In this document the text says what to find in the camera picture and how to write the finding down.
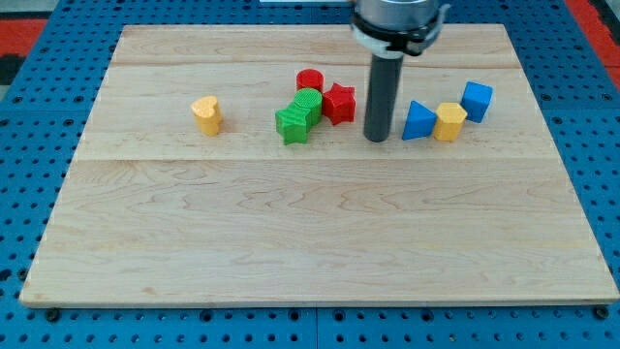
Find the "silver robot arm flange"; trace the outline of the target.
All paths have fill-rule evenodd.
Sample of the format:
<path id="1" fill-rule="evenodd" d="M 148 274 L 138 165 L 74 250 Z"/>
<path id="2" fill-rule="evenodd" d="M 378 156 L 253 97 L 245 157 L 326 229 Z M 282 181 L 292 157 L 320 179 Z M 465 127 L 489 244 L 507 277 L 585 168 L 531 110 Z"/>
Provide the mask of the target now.
<path id="1" fill-rule="evenodd" d="M 354 38 L 376 56 L 419 56 L 439 38 L 450 4 L 439 0 L 357 0 Z"/>

